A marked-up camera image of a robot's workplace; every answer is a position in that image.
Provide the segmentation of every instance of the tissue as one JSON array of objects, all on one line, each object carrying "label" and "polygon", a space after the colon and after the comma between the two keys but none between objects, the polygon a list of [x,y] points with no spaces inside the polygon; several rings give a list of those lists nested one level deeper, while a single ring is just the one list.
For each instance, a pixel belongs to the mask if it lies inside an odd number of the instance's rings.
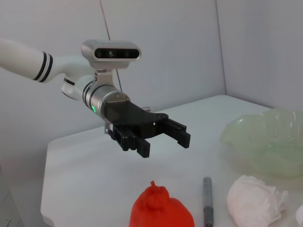
[{"label": "tissue", "polygon": [[268,227],[281,218],[288,192],[279,193],[253,176],[242,176],[229,190],[228,211],[238,227]]}]

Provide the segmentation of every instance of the red object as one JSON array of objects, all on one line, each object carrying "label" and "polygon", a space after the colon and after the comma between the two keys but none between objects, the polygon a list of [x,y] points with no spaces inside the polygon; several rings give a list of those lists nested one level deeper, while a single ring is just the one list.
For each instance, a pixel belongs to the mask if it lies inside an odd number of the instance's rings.
[{"label": "red object", "polygon": [[154,181],[134,203],[129,227],[194,227],[192,215]]}]

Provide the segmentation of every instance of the translucent green plastic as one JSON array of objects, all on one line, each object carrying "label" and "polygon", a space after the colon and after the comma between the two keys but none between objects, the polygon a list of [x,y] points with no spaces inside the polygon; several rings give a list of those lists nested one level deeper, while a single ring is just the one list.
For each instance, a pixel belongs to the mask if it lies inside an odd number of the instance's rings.
[{"label": "translucent green plastic", "polygon": [[271,109],[228,124],[221,141],[235,160],[263,174],[303,175],[303,112]]}]

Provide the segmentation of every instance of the white wall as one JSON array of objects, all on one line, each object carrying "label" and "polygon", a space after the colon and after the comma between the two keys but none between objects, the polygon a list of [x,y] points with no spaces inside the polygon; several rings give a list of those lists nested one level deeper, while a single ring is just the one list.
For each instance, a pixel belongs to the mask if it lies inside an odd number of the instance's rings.
[{"label": "white wall", "polygon": [[218,0],[227,94],[303,109],[303,1]]},{"label": "white wall", "polygon": [[[215,0],[104,0],[112,39],[143,57],[120,71],[123,90],[153,111],[225,94]],[[0,35],[52,55],[80,54],[107,39],[99,0],[1,0]],[[101,126],[61,91],[0,71],[0,164],[26,227],[44,225],[40,202],[47,144]]]},{"label": "white wall", "polygon": [[[107,39],[99,0],[1,0],[0,36],[54,56],[81,54],[83,41]],[[0,164],[26,227],[46,226],[40,205],[47,144],[101,126],[82,103],[49,84],[0,71]]]},{"label": "white wall", "polygon": [[157,111],[225,94],[215,0],[102,5],[111,39],[132,41],[142,50],[138,62],[119,72],[133,102]]}]

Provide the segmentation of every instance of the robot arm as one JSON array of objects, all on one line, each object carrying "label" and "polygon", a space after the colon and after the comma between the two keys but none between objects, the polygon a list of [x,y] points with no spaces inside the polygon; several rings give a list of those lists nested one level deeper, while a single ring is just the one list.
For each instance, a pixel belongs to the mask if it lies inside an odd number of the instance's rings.
[{"label": "robot arm", "polygon": [[145,140],[162,133],[188,148],[190,135],[186,126],[166,114],[149,113],[133,104],[129,96],[113,83],[114,69],[125,69],[141,57],[141,50],[131,42],[87,40],[82,55],[53,57],[17,42],[0,38],[0,67],[26,78],[46,83],[65,74],[62,92],[80,100],[113,129],[107,132],[125,151],[137,150],[149,157]]}]

